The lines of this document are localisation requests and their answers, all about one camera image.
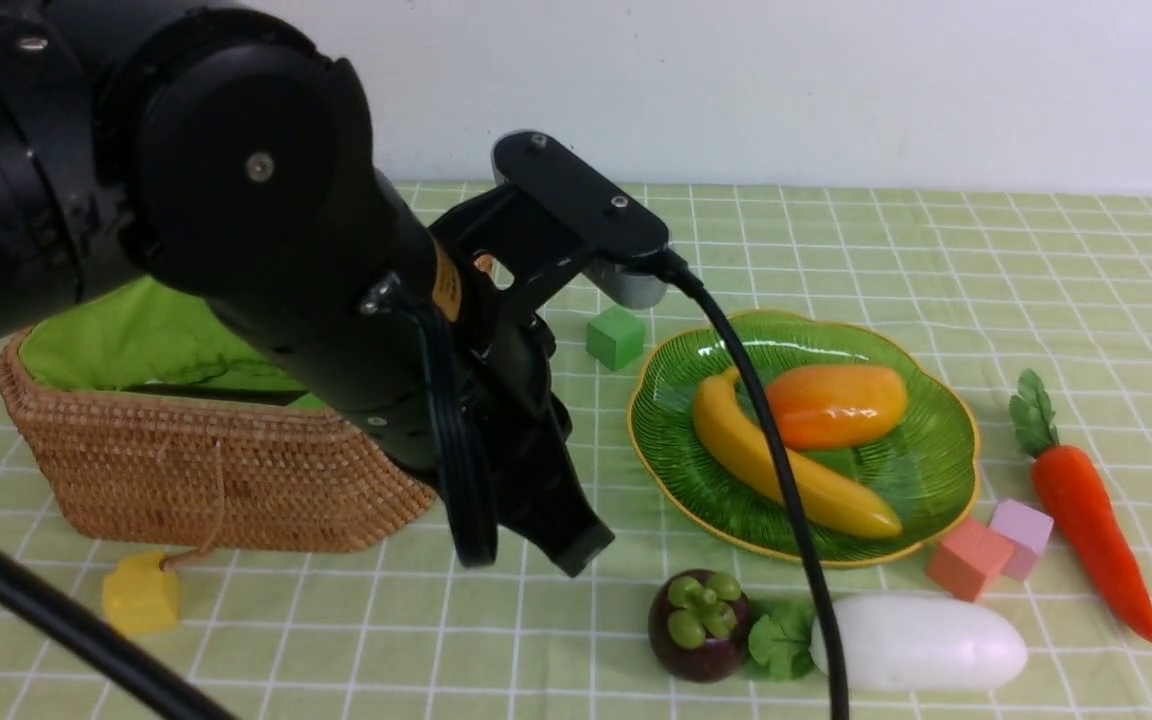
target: mangosteen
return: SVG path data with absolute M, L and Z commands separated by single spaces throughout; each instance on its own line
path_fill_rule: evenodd
M 647 637 L 667 673 L 717 683 L 745 665 L 752 624 L 749 598 L 730 574 L 684 570 L 657 592 Z

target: white wall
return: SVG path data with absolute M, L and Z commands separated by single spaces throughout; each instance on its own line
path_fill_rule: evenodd
M 1152 0 L 251 0 L 355 61 L 394 179 L 553 132 L 652 182 L 1152 192 Z

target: orange label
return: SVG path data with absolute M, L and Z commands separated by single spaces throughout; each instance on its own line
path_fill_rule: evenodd
M 463 300 L 463 288 L 461 287 L 461 272 L 456 268 L 452 257 L 447 255 L 439 242 L 434 242 L 434 258 L 438 262 L 434 274 L 434 304 L 447 314 L 447 319 L 455 323 L 461 317 L 461 302 Z

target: yellow cube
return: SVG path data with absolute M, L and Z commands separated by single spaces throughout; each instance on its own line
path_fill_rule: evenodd
M 180 623 L 180 577 L 164 570 L 165 552 L 119 560 L 101 592 L 105 619 L 128 637 L 170 630 Z

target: green plate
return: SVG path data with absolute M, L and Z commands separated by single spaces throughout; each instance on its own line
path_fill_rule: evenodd
M 899 344 L 856 325 L 774 310 L 734 314 L 732 325 L 764 382 L 799 365 L 873 363 L 896 369 L 908 384 L 909 410 L 887 437 L 850 450 L 804 454 L 872 488 L 904 528 L 900 537 L 872 541 L 813 525 L 824 564 L 859 568 L 896 560 L 969 515 L 980 488 L 977 423 L 956 393 Z M 727 473 L 691 427 L 696 387 L 730 365 L 732 356 L 708 325 L 658 346 L 630 401 L 631 442 L 669 501 L 700 528 L 760 555 L 797 561 L 783 507 Z M 741 387 L 745 414 L 753 418 Z

